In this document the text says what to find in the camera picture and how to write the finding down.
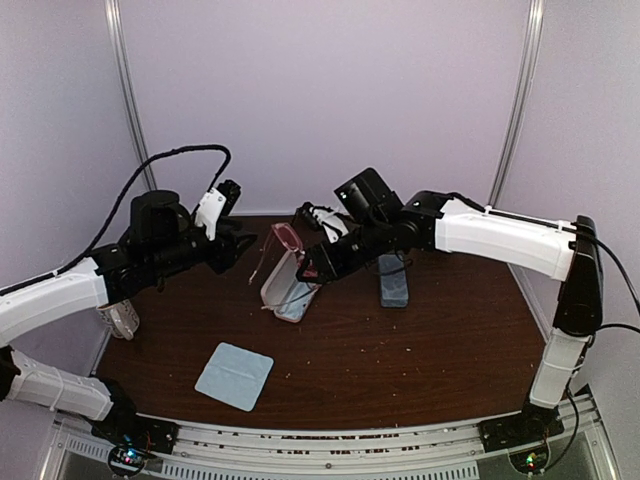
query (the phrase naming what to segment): blue cloth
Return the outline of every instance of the blue cloth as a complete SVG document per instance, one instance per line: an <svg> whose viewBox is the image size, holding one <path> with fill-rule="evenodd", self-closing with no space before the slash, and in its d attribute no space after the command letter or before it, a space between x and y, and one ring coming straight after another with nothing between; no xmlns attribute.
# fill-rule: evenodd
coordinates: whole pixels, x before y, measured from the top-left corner
<svg viewBox="0 0 640 480"><path fill-rule="evenodd" d="M273 358L221 343L198 378L196 390L250 412L273 367Z"/></svg>

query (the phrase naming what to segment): wooden table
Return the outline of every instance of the wooden table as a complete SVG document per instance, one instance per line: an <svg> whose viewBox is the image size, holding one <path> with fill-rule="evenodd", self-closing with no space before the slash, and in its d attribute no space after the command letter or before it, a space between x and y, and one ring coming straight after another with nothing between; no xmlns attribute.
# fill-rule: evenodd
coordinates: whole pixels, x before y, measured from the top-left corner
<svg viewBox="0 0 640 480"><path fill-rule="evenodd" d="M261 236L224 275L200 266L162 294L139 294L136 338L111 340L99 376L120 382L142 413L243 427L409 426L521 407L544 342L506 265L413 252L408 308L381 308L379 279L363 270L323 287L291 324L260 309L280 250L247 285L278 220L244 219ZM220 342L275 360L252 412L194 390Z"/></svg>

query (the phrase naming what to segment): metal frame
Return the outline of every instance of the metal frame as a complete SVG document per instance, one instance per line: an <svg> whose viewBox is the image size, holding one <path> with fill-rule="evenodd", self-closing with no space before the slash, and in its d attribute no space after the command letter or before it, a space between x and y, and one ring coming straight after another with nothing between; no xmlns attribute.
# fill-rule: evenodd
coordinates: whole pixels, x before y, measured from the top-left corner
<svg viewBox="0 0 640 480"><path fill-rule="evenodd" d="M127 48L124 43L124 32L122 30L122 21L120 19L120 1L105 0L105 8L107 13L107 26L113 44L113 52L116 57L116 65L118 66L118 74L120 77L120 86L124 97L124 105L127 112L127 123L133 141L133 148L138 162L142 164L149 158L147 145L142 132L142 124L138 107L133 92L133 83L131 82L131 73L129 71L129 60L127 58ZM158 185L150 167L145 168L143 172L143 180L147 190L157 190Z"/></svg>
<svg viewBox="0 0 640 480"><path fill-rule="evenodd" d="M538 60L540 49L540 38L542 35L542 20L544 16L545 0L531 0L529 8L529 21L527 23L527 33L524 39L524 50L522 52L522 62L520 64L520 75L516 88L516 95L513 100L507 135L502 146L498 170L493 181L489 205L496 206L500 201L500 195L509 173L509 167L513 160L520 128L524 119L524 112L527 99L529 97L533 74Z"/></svg>
<svg viewBox="0 0 640 480"><path fill-rule="evenodd" d="M580 431L589 439L590 454L601 480L619 480L599 412L590 395L576 399ZM568 402L560 406L565 432L573 432L575 416ZM477 462L507 453L485 453L477 423L372 430L295 431L236 428L180 422L172 455L148 465L147 473L162 478L251 480L441 478L439 472L464 471L450 478L478 478ZM111 445L90 435L77 417L58 414L41 480L58 480L66 452L104 461Z"/></svg>

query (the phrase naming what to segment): robotic arm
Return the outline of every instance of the robotic arm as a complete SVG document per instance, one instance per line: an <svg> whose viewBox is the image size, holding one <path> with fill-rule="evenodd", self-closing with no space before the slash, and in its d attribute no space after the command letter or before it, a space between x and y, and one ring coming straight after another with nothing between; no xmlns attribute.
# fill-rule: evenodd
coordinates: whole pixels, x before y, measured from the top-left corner
<svg viewBox="0 0 640 480"><path fill-rule="evenodd" d="M557 405L602 324L602 268L591 219L551 222L481 207L459 194L422 191L403 204L368 168L335 190L357 228L308 248L300 281L329 283L390 251L440 250L499 260L562 282L553 330L522 412L480 424L485 450L562 432ZM308 275L310 268L317 272Z"/></svg>
<svg viewBox="0 0 640 480"><path fill-rule="evenodd" d="M175 426L137 416L115 382L59 371L9 343L73 312L121 302L147 287L162 289L166 278L199 263L218 274L231 268L256 239L226 217L239 196L240 186L227 180L190 214L175 192L145 193L132 200L130 226L117 243L92 250L63 274L0 291L0 400L77 413L116 445L143 448L153 441L154 450L170 452Z"/></svg>

